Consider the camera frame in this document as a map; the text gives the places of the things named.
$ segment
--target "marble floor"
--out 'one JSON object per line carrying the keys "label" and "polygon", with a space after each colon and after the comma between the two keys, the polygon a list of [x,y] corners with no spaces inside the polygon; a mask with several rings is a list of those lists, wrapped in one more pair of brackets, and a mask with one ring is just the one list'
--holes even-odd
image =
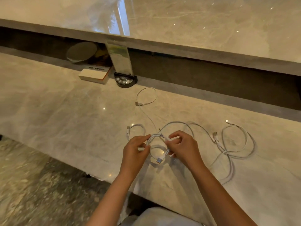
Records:
{"label": "marble floor", "polygon": [[[0,225],[84,225],[109,186],[17,141],[0,141]],[[129,194],[119,221],[153,206]]]}

